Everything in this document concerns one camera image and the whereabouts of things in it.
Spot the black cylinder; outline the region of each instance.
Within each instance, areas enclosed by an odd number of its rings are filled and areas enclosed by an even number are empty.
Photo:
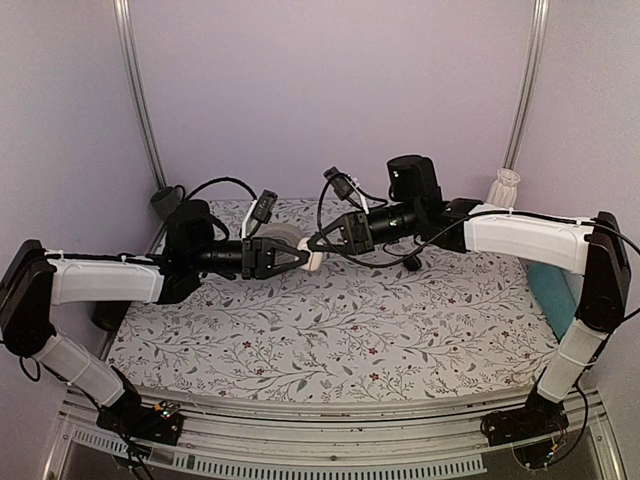
[[[367,221],[375,245],[415,235],[420,227],[418,215],[409,203],[372,210]]]
[[[242,273],[242,242],[216,242],[194,255],[198,272]]]

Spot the floral tablecloth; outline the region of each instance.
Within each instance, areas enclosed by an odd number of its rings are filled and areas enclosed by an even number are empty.
[[[311,234],[315,205],[280,200],[271,221]],[[247,208],[212,202],[232,231]],[[348,208],[327,201],[323,221]],[[531,384],[557,342],[519,260],[435,247],[420,258],[415,273],[333,255],[317,272],[266,281],[209,276],[180,305],[134,304],[108,361],[148,387],[273,401],[380,402]]]

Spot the vent grille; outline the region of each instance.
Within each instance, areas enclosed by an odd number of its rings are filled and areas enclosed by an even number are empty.
[[[122,440],[112,437],[109,434],[97,433],[92,430],[85,430],[84,428],[74,429],[73,440],[76,443],[81,443],[87,447],[92,447],[96,450],[114,455],[124,455],[127,452],[127,446]]]
[[[228,480],[421,480],[460,478],[487,470],[480,455],[407,466],[282,468],[225,462],[201,455],[176,453],[173,468]]]
[[[109,433],[76,427],[73,440],[112,455],[125,456],[125,443]],[[451,460],[380,467],[276,467],[255,463],[228,462],[204,455],[172,452],[173,463],[157,464],[183,472],[221,480],[445,480],[461,478],[487,470],[479,454]]]

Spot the white wall panel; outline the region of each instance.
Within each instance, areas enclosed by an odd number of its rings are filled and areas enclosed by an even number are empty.
[[[422,153],[445,195],[484,197],[513,123],[534,2],[131,2],[170,182],[236,175],[317,196],[333,164],[386,193]],[[242,197],[218,188],[210,197]]]

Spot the metal frame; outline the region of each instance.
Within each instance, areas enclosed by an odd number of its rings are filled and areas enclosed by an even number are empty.
[[[145,403],[171,392],[141,389]],[[382,473],[412,472],[428,467],[466,463],[488,452],[512,445],[489,447],[479,431],[480,419],[488,411],[519,406],[525,389],[506,390],[478,396],[441,400],[384,402],[381,404],[295,404],[253,401],[238,402],[212,397],[173,393],[183,399],[186,420],[177,447],[153,445],[150,465],[198,473],[216,478],[239,478],[243,469],[264,471],[264,478],[355,480],[384,479]],[[626,478],[604,406],[597,391],[587,391],[589,432],[594,454],[606,480]],[[581,428],[582,398],[572,393],[565,402],[571,427]],[[71,442],[118,455],[118,438],[95,427],[96,411],[77,391],[70,391],[58,419],[54,452],[48,471],[62,473]],[[513,446],[528,444],[533,439]],[[462,475],[425,478],[454,478]],[[258,476],[240,475],[244,478]]]
[[[136,44],[133,37],[133,26],[131,24],[131,14],[129,12],[129,0],[114,0],[113,3],[116,10],[116,21],[118,24],[118,33],[120,35],[120,45],[122,46],[122,55],[124,57],[129,84],[131,86],[131,94],[136,106],[136,113],[138,116],[138,122],[140,123],[142,139],[144,141],[153,179],[156,182],[156,187],[160,190],[167,186],[167,179],[162,163],[160,162],[158,146],[156,145],[156,139],[153,134],[149,108],[147,106],[147,100],[142,86],[142,77],[140,75],[140,66],[138,65]]]
[[[533,9],[533,20],[531,23],[531,35],[529,37],[529,51],[527,53],[527,63],[518,100],[518,110],[511,130],[511,137],[507,146],[507,153],[504,159],[504,168],[513,170],[518,160],[518,152],[524,135],[524,128],[527,122],[527,115],[531,105],[531,97],[538,75],[538,65],[542,57],[542,46],[547,26],[547,15],[549,12],[549,0],[535,0]]]

